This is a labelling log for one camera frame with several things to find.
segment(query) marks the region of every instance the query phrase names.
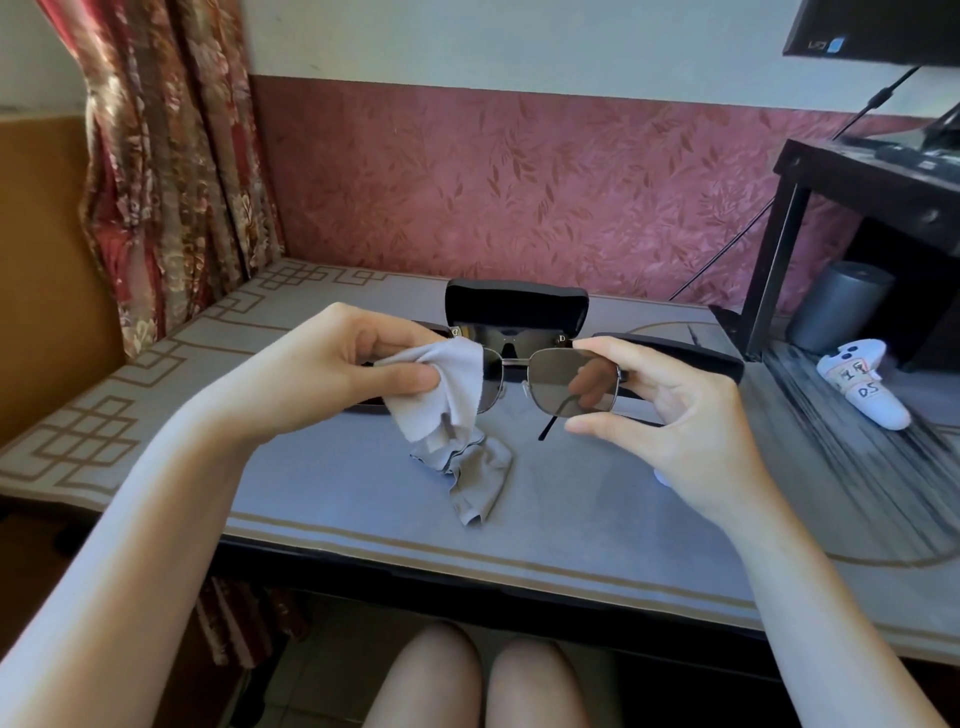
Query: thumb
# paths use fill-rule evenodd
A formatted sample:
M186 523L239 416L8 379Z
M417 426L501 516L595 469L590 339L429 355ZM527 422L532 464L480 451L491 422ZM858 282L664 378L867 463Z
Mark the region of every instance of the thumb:
M440 373L429 364L397 362L382 367L356 367L356 396L360 400L429 392L440 383Z
M648 463L649 455L656 451L654 439L659 430L657 427L642 425L626 417L614 415L612 412L595 412L571 417L566 421L564 429L576 434L593 435L619 445Z

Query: red floral curtain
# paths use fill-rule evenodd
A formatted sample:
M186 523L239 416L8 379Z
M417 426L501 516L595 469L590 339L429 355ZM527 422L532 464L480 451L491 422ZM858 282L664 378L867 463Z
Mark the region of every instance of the red floral curtain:
M283 254L239 0L37 0L87 87L84 230L127 356Z

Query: computer monitor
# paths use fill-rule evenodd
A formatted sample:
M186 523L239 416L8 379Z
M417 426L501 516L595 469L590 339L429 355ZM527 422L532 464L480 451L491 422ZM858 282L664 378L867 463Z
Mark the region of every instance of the computer monitor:
M960 0L804 0L783 53L960 66Z

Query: forearm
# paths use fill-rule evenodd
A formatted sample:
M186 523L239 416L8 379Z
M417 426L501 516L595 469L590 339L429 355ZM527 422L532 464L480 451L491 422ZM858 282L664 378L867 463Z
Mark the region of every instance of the forearm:
M253 447L187 405L0 665L0 726L147 726Z
M804 726L945 726L775 489L726 527Z

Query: cable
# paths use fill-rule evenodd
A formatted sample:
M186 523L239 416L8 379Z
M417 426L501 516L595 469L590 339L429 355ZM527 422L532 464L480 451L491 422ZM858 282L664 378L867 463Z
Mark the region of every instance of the cable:
M845 133L847 132L847 129L849 129L851 126L853 126L854 124L856 124L856 122L858 122L860 119L862 119L862 118L863 118L864 116L866 116L868 113L870 113L871 111L873 111L873 110L875 110L875 109L879 109L881 106L883 106L883 105L886 104L888 101L890 101L890 97L894 95L894 91L896 91L904 81L906 81L908 78L910 78L911 76L913 76L913 74L915 74L915 73L916 73L917 71L919 71L919 70L920 70L920 67L919 67L918 65L915 65L913 68L911 68L911 69L908 70L906 73L904 73L902 76L900 76L900 77L899 77L896 81L894 81L892 84L890 84L890 85L888 85L888 86L885 86L885 87L882 88L880 91L878 91L876 94L874 94L873 98L871 98L870 101L867 102L867 106L865 106L863 109L861 109L861 110L858 111L856 114L854 114L854 115L851 117L851 119L850 119L846 124L843 125L843 128L842 128L839 132L837 132L836 134L834 134L834 135L830 138L830 141L836 141L838 138L840 138L843 134L845 134ZM709 270L710 267L711 267L717 260L719 260L722 255L724 255L730 248L732 248L734 245L736 245L738 242L740 242L740 239L741 239L744 235L746 235L748 232L750 232L751 228L752 228L754 225L756 225L756 223L759 222L760 218L763 217L763 216L767 213L767 211L774 205L774 199L775 199L775 198L771 197L770 200L767 202L767 204L763 206L763 209L754 216L754 219L753 219L753 220L751 220L749 223L747 223L746 227L745 227L743 230L741 230L741 231L738 232L733 238L731 238L730 242L728 242L723 248L721 248L721 249L719 250L719 252L718 252L714 257L712 257L710 260L708 260L708 261L707 261L707 264L706 264L703 268L701 268L699 271L697 271L695 274L693 274L693 278L691 278L690 280L688 280L688 281L687 281L686 283L684 283L680 288L678 288L676 291L674 291L673 295L672 295L669 299L667 299L667 300L668 300L668 301L673 301L675 298L677 298L677 297L678 297L680 294L682 294L687 288L689 288L690 285L692 285L693 282L694 282L696 279L698 279L700 276L702 276L704 273L706 273L707 270Z

